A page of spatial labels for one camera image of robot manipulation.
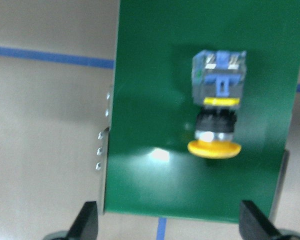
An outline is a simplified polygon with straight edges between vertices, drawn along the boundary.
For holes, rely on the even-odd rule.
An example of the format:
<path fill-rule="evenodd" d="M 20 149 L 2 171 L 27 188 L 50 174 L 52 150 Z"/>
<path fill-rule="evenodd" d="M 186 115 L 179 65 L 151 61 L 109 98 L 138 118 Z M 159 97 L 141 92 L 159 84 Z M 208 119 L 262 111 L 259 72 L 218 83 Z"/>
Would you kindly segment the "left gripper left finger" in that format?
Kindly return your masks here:
<path fill-rule="evenodd" d="M 66 234 L 67 240 L 96 240 L 99 232 L 96 201 L 84 203 L 75 221 Z"/>

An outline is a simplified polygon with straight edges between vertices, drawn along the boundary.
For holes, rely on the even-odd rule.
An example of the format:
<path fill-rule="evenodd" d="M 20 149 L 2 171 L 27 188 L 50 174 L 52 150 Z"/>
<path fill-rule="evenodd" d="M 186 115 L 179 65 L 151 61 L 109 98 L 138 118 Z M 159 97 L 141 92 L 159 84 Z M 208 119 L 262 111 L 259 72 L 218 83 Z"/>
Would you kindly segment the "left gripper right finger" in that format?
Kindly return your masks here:
<path fill-rule="evenodd" d="M 239 207 L 239 233 L 243 240 L 287 240 L 251 200 Z"/>

